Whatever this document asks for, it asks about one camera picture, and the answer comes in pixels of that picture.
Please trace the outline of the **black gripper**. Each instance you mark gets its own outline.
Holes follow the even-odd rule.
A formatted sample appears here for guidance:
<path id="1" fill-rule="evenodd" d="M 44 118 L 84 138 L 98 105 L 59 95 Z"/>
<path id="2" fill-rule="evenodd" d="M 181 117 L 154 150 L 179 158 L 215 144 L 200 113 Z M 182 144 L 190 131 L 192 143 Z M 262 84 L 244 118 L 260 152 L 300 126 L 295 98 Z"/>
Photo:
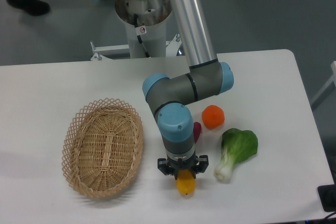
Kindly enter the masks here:
<path id="1" fill-rule="evenodd" d="M 204 173 L 208 166 L 208 155 L 196 156 L 193 154 L 192 157 L 186 160 L 173 160 L 169 157 L 157 159 L 158 170 L 160 170 L 165 176 L 173 176 L 174 179 L 177 179 L 177 175 L 180 170 L 185 169 L 189 170 L 192 174 L 192 177 L 196 179 L 196 175 L 199 173 Z"/>

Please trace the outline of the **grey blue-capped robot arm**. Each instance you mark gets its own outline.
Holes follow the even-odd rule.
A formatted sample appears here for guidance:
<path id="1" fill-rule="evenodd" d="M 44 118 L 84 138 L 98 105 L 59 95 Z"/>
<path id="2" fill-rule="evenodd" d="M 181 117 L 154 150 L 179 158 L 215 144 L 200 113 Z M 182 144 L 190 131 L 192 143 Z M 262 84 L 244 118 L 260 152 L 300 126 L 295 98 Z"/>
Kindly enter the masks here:
<path id="1" fill-rule="evenodd" d="M 145 100 L 162 135 L 166 158 L 157 161 L 165 175 L 187 170 L 195 177 L 206 171 L 208 157 L 195 153 L 194 122 L 187 105 L 232 88 L 234 76 L 213 49 L 200 0 L 116 0 L 119 17 L 132 27 L 142 56 L 150 58 L 145 35 L 150 27 L 174 14 L 186 53 L 189 72 L 175 78 L 163 73 L 147 77 L 142 85 Z"/>

